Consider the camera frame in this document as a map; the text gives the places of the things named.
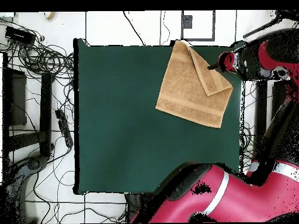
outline tangled wires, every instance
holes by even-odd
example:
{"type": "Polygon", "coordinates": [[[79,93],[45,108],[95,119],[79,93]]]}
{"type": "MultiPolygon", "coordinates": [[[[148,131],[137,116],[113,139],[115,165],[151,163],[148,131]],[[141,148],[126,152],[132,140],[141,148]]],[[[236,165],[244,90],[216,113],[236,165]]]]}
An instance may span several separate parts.
{"type": "Polygon", "coordinates": [[[44,46],[39,43],[35,45],[20,45],[18,57],[25,68],[36,74],[51,73],[54,76],[67,73],[72,78],[73,53],[62,55],[54,51],[49,45],[44,46]]]}

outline dark green tabletop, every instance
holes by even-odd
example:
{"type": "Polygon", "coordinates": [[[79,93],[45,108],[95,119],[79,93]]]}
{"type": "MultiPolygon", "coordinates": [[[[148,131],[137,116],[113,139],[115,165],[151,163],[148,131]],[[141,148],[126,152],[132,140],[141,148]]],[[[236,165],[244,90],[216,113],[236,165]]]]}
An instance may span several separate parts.
{"type": "MultiPolygon", "coordinates": [[[[172,47],[79,48],[79,192],[153,192],[183,162],[238,170],[241,80],[219,129],[155,109],[172,47]]],[[[208,63],[227,47],[193,47],[208,63]]]]}

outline black device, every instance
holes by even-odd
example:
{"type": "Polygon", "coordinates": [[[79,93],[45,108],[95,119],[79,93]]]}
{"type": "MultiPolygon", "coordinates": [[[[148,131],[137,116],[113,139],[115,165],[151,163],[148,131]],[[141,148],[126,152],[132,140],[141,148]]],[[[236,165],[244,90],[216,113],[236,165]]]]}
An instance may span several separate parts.
{"type": "Polygon", "coordinates": [[[14,29],[13,27],[7,27],[5,37],[14,41],[21,42],[27,45],[34,45],[36,36],[27,31],[14,29]]]}
{"type": "Polygon", "coordinates": [[[8,87],[8,95],[11,99],[10,107],[10,126],[26,125],[27,117],[24,112],[26,108],[26,81],[27,77],[23,71],[6,68],[9,81],[12,86],[8,87]]]}
{"type": "Polygon", "coordinates": [[[68,148],[73,147],[74,142],[72,140],[71,132],[69,131],[68,128],[68,121],[64,115],[64,112],[59,109],[55,111],[56,117],[58,118],[58,125],[59,129],[65,139],[65,144],[68,148]]]}

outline tan towel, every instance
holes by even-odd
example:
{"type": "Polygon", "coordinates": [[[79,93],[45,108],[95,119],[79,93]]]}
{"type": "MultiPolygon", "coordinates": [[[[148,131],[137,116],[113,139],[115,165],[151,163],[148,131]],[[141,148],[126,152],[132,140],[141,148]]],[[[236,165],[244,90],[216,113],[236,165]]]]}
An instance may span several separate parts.
{"type": "Polygon", "coordinates": [[[156,109],[220,128],[232,85],[184,42],[176,41],[156,109]]]}

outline white tile floor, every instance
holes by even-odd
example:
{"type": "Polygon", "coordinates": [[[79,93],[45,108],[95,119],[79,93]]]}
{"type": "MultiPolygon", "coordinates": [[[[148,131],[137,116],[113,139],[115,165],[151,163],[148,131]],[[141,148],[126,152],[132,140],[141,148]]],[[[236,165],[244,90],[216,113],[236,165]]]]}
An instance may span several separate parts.
{"type": "MultiPolygon", "coordinates": [[[[193,15],[193,20],[201,20],[203,16],[210,18],[209,13],[204,13],[202,11],[190,11],[193,15]]],[[[161,43],[168,46],[171,40],[180,39],[180,11],[165,10],[162,11],[145,11],[145,12],[126,12],[127,17],[131,20],[133,26],[135,27],[137,33],[142,38],[143,42],[147,46],[158,46],[160,43],[160,15],[162,15],[161,23],[161,43]]],[[[216,11],[216,33],[215,42],[191,42],[193,45],[218,45],[218,46],[230,46],[235,39],[242,40],[242,36],[267,23],[273,19],[273,10],[217,10],[216,11]]],[[[137,35],[132,30],[130,24],[124,17],[122,12],[56,12],[54,18],[51,20],[46,20],[43,13],[32,12],[32,13],[17,13],[13,18],[13,21],[17,24],[24,25],[29,29],[38,31],[42,36],[45,37],[43,42],[45,45],[57,45],[63,47],[67,54],[73,52],[72,41],[73,38],[83,38],[87,39],[90,45],[108,45],[108,44],[122,44],[124,46],[140,46],[141,41],[137,35]]],[[[257,38],[261,33],[267,33],[271,30],[281,29],[282,27],[291,27],[293,22],[282,21],[280,24],[273,26],[265,31],[258,34],[250,36],[247,41],[257,38]]],[[[211,33],[211,25],[207,27],[198,25],[198,30],[192,33],[211,33]]],[[[7,40],[4,38],[5,27],[0,25],[0,43],[5,43],[7,40]]],[[[13,60],[14,64],[18,64],[18,59],[13,60]]],[[[66,84],[66,80],[60,80],[62,84],[66,84]]],[[[250,91],[250,82],[246,83],[246,93],[250,91]]],[[[36,82],[35,79],[27,79],[27,91],[26,98],[36,98],[37,102],[40,101],[40,97],[33,93],[40,92],[40,84],[36,82]]],[[[63,87],[55,81],[53,83],[53,95],[57,98],[53,98],[53,109],[57,108],[57,101],[64,102],[65,96],[63,93],[63,87]]],[[[254,102],[252,96],[246,97],[245,105],[254,102]]],[[[29,100],[26,103],[26,111],[33,121],[36,128],[39,128],[39,106],[34,100],[29,100]]],[[[255,105],[252,104],[246,108],[245,121],[251,126],[254,125],[254,112],[255,105]]],[[[71,123],[70,129],[73,130],[73,120],[71,118],[71,112],[67,112],[69,115],[69,122],[71,123]]],[[[52,129],[59,131],[56,117],[53,111],[52,115],[52,129]]],[[[14,129],[32,129],[30,122],[28,121],[25,127],[14,127],[14,129]]],[[[14,134],[20,134],[20,131],[14,131],[14,134]]],[[[59,132],[52,133],[52,140],[55,141],[60,137],[59,132]]],[[[17,150],[12,152],[10,157],[14,162],[23,159],[28,155],[29,152],[36,149],[38,145],[32,145],[27,148],[17,150]]],[[[55,156],[58,157],[67,151],[63,138],[58,139],[56,143],[55,156]]],[[[85,197],[81,195],[74,195],[72,192],[72,185],[74,183],[74,150],[72,150],[58,166],[59,162],[48,165],[39,175],[39,182],[37,183],[36,192],[39,196],[43,197],[45,200],[50,201],[51,210],[47,215],[43,223],[57,223],[54,217],[54,211],[57,211],[55,202],[61,202],[59,204],[59,221],[61,223],[100,223],[105,220],[104,217],[97,215],[89,208],[93,209],[95,212],[106,215],[109,217],[118,217],[124,211],[125,199],[123,194],[106,194],[106,193],[89,193],[85,197]],[[58,185],[59,182],[53,173],[53,167],[58,166],[55,170],[55,175],[61,182],[69,185],[58,185]],[[65,214],[79,212],[81,213],[74,215],[65,214]]],[[[48,205],[40,200],[33,194],[32,188],[36,181],[36,175],[32,176],[29,180],[26,189],[26,208],[29,216],[39,217],[39,222],[42,220],[43,216],[48,210],[48,205]]]]}

